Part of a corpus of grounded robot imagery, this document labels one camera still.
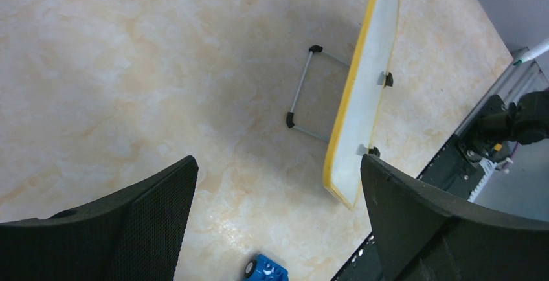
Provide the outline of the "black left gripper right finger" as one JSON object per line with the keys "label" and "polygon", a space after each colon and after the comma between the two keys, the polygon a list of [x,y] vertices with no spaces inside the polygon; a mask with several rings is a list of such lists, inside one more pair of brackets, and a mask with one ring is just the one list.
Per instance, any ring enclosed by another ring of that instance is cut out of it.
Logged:
{"label": "black left gripper right finger", "polygon": [[492,210],[364,155],[361,179],[387,280],[547,280],[548,223]]}

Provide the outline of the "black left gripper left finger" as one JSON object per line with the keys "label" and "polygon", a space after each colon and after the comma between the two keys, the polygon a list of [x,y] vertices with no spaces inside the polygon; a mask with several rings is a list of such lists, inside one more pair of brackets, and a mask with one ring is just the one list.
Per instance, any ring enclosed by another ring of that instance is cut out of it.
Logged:
{"label": "black left gripper left finger", "polygon": [[185,157],[47,219],[1,224],[2,280],[172,280],[199,167]]}

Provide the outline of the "yellow-framed whiteboard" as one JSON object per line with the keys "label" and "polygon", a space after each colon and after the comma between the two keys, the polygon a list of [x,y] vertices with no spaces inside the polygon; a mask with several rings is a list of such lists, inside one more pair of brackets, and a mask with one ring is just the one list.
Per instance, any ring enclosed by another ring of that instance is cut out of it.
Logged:
{"label": "yellow-framed whiteboard", "polygon": [[387,84],[398,14],[399,0],[368,0],[331,131],[322,181],[325,189],[349,210],[358,200],[359,167],[368,152]]}

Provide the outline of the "green white marker pen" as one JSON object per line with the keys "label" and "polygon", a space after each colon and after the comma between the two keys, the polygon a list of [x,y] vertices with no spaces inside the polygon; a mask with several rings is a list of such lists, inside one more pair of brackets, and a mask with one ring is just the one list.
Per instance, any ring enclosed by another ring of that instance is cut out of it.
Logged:
{"label": "green white marker pen", "polygon": [[538,56],[548,52],[548,38],[544,39],[542,42],[530,48],[526,51],[521,52],[513,61],[512,66],[516,67],[522,63],[526,63],[536,59]]}

